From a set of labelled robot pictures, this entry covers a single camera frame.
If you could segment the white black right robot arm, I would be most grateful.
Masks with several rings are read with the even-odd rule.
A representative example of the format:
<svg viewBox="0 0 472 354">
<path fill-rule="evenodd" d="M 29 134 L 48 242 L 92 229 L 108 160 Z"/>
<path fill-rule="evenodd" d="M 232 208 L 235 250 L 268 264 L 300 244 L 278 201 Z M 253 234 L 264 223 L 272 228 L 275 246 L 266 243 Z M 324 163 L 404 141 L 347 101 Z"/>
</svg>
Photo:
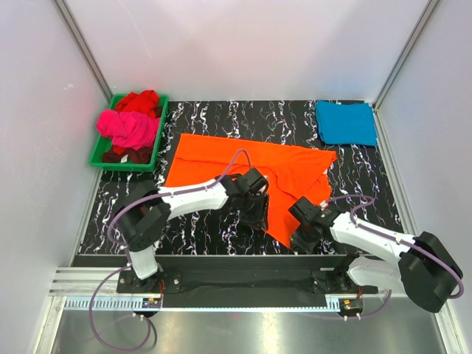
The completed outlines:
<svg viewBox="0 0 472 354">
<path fill-rule="evenodd" d="M 372 286 L 405 294 L 423 310 L 437 313 L 464 292 L 460 269 L 432 234 L 392 232 L 331 207 L 293 206 L 289 212 L 299 221 L 291 236 L 297 251 L 311 254 L 321 239 L 331 238 L 366 252 L 364 256 L 348 254 L 331 271 L 313 272 L 314 288 L 321 294 Z"/>
</svg>

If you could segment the orange t shirt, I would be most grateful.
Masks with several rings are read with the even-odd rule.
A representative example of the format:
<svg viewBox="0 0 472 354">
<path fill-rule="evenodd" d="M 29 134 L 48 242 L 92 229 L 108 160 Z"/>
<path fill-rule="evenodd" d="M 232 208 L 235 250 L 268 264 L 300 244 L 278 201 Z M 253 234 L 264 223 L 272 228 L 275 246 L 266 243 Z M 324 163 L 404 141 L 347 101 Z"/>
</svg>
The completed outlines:
<svg viewBox="0 0 472 354">
<path fill-rule="evenodd" d="M 327 170 L 336 152 L 183 133 L 165 182 L 166 187 L 199 184 L 220 175 L 235 153 L 248 152 L 252 167 L 268 177 L 267 233 L 284 246 L 298 227 L 289 208 L 301 197 L 319 204 L 331 196 Z"/>
</svg>

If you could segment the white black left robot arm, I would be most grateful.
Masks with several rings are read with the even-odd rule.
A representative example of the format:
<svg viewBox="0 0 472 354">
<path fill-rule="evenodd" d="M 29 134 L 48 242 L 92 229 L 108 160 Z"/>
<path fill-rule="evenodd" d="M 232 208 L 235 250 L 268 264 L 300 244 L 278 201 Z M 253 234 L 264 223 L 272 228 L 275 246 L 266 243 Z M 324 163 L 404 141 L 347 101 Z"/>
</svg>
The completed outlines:
<svg viewBox="0 0 472 354">
<path fill-rule="evenodd" d="M 163 281 L 153 244 L 167 223 L 182 215 L 230 206 L 253 229 L 268 228 L 268 179 L 251 169 L 244 175 L 221 175 L 183 187 L 139 186 L 118 209 L 108 236 L 119 232 L 129 269 L 121 271 L 123 291 L 150 292 Z"/>
</svg>

